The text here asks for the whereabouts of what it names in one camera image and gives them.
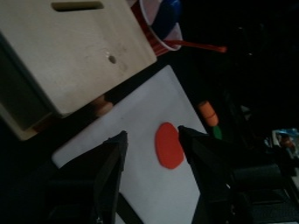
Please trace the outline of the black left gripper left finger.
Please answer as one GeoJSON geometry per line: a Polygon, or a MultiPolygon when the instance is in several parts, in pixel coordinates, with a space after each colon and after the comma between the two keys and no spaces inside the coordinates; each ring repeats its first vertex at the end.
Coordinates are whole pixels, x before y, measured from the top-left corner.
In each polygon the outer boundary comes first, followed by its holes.
{"type": "Polygon", "coordinates": [[[58,170],[48,183],[48,224],[115,224],[126,156],[122,131],[58,170]]]}

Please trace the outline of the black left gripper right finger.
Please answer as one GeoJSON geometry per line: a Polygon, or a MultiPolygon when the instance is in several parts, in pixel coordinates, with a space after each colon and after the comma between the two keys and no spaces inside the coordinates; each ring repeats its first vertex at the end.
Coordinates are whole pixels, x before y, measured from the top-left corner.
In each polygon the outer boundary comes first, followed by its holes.
{"type": "Polygon", "coordinates": [[[252,188],[250,154],[184,126],[179,141],[200,190],[196,213],[204,224],[254,224],[246,200],[252,188]]]}

